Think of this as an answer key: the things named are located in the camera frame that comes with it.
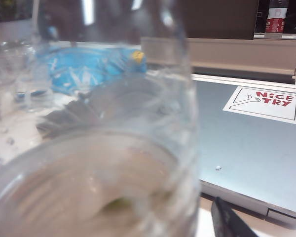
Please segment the black object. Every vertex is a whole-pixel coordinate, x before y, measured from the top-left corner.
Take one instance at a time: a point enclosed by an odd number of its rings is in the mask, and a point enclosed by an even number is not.
[[[259,0],[180,0],[187,37],[253,40]]]
[[[211,208],[216,237],[258,237],[220,197]]]

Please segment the clear drinking glass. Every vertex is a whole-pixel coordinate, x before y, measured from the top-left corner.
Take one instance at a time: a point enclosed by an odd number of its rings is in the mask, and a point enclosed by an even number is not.
[[[24,65],[0,63],[0,236],[195,235],[198,112],[178,10],[34,1]]]

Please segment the laptop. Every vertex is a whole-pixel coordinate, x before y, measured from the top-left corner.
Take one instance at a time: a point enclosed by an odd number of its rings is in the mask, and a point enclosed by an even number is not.
[[[237,86],[196,86],[202,192],[296,226],[296,124],[223,111]]]

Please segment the yellow object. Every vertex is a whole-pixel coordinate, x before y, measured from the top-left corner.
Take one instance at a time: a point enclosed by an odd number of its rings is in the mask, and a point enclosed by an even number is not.
[[[136,50],[135,52],[132,53],[132,58],[136,61],[136,63],[141,63],[144,57],[144,53]]]

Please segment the crumpled plastic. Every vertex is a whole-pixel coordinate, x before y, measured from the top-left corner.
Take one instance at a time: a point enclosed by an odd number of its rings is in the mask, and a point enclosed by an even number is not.
[[[40,60],[48,65],[51,89],[69,95],[147,70],[144,53],[129,48],[61,48],[41,55]]]

